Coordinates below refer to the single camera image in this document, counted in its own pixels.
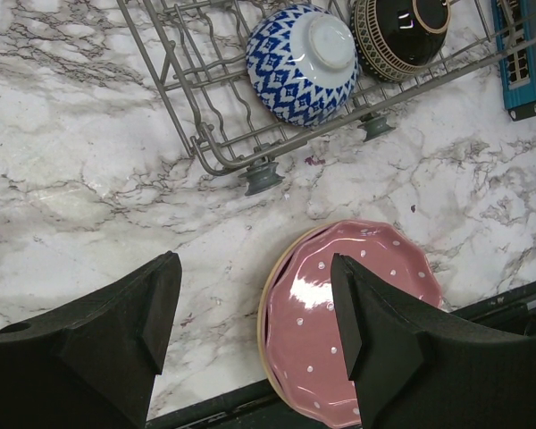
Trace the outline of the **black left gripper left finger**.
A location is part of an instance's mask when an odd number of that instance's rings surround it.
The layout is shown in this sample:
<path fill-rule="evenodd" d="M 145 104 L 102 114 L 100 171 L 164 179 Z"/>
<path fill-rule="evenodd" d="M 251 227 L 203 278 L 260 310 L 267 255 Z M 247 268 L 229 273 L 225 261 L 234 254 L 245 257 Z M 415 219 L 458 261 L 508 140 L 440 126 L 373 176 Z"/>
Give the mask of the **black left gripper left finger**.
<path fill-rule="evenodd" d="M 0 428 L 142 428 L 182 267 L 168 251 L 120 280 L 0 330 Z"/>

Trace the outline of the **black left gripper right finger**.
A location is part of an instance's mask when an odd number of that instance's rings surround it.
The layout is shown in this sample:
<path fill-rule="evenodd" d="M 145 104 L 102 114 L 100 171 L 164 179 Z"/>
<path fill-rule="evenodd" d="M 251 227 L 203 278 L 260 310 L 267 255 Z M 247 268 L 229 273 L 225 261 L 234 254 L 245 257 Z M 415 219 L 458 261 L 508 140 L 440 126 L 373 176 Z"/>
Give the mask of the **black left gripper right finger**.
<path fill-rule="evenodd" d="M 536 428 L 536 282 L 453 312 L 335 255 L 331 286 L 365 428 Z"/>

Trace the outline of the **pink plate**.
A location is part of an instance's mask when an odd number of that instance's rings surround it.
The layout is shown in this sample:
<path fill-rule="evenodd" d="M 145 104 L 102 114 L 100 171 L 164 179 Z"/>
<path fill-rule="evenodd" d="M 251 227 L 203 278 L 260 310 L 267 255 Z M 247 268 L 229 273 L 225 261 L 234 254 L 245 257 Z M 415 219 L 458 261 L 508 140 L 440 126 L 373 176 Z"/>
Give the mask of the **pink plate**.
<path fill-rule="evenodd" d="M 389 284 L 434 306 L 442 290 L 425 253 L 388 223 L 334 222 L 326 231 L 296 246 L 267 296 L 265 350 L 279 379 L 297 366 L 304 373 L 326 344 L 339 335 L 331 290 L 331 261 L 340 253 L 354 258 Z M 335 344 L 343 350 L 339 341 Z"/>

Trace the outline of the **red patterned glass bowl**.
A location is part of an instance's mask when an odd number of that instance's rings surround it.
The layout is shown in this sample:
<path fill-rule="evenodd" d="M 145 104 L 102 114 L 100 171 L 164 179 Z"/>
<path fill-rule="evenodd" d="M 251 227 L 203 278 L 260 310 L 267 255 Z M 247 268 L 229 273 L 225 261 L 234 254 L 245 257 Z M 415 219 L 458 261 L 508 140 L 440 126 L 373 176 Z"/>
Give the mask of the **red patterned glass bowl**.
<path fill-rule="evenodd" d="M 350 29 L 313 4 L 292 4 L 258 22 L 245 58 L 260 101 L 278 119 L 300 127 L 320 125 L 336 114 L 359 73 Z"/>

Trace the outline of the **brown patterned bowl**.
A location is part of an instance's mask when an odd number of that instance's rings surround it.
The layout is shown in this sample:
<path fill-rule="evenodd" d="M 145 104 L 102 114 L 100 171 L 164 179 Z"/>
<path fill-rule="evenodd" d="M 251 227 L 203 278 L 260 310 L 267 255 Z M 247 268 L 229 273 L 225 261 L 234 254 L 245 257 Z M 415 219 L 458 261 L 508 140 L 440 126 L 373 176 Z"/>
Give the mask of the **brown patterned bowl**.
<path fill-rule="evenodd" d="M 400 83 L 426 69 L 449 24 L 449 1 L 364 0 L 354 2 L 349 27 L 363 72 Z"/>

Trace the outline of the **grey wire dish rack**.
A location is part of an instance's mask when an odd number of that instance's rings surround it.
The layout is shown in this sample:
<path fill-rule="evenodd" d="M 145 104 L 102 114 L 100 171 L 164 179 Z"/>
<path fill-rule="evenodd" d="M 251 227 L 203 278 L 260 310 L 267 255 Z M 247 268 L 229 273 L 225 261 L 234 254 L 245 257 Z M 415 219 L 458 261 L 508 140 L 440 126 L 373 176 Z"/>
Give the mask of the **grey wire dish rack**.
<path fill-rule="evenodd" d="M 277 158 L 497 65 L 514 121 L 536 115 L 536 1 L 121 1 L 188 155 L 255 195 Z"/>

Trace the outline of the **beige bottom plate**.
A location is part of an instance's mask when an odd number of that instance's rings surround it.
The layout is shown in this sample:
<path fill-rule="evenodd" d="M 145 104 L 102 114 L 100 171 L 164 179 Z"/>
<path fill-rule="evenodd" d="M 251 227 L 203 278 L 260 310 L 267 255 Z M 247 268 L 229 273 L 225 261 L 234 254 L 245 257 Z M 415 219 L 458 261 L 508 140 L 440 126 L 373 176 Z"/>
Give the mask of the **beige bottom plate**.
<path fill-rule="evenodd" d="M 260 355 L 260 360 L 264 369 L 264 372 L 267 376 L 267 380 L 269 384 L 272 386 L 278 397 L 283 400 L 286 404 L 289 404 L 285 394 L 281 388 L 280 382 L 277 380 L 276 376 L 274 375 L 266 356 L 266 350 L 265 350 L 265 328 L 267 323 L 267 296 L 268 293 L 272 287 L 272 284 L 275 282 L 275 279 L 280 274 L 282 267 L 285 265 L 285 263 L 291 258 L 292 254 L 295 251 L 296 246 L 298 246 L 303 240 L 309 240 L 312 237 L 317 236 L 318 234 L 321 234 L 322 232 L 326 231 L 328 228 L 330 228 L 333 225 L 333 222 L 331 223 L 324 223 L 321 225 L 318 225 L 311 230 L 306 231 L 302 235 L 298 236 L 293 242 L 290 242 L 289 245 L 286 247 L 285 250 L 281 252 L 278 259 L 274 263 L 272 270 L 270 271 L 267 280 L 264 283 L 263 291 L 261 294 L 261 298 L 258 305 L 258 312 L 257 312 L 257 322 L 256 322 L 256 339 L 257 339 L 257 347 Z"/>

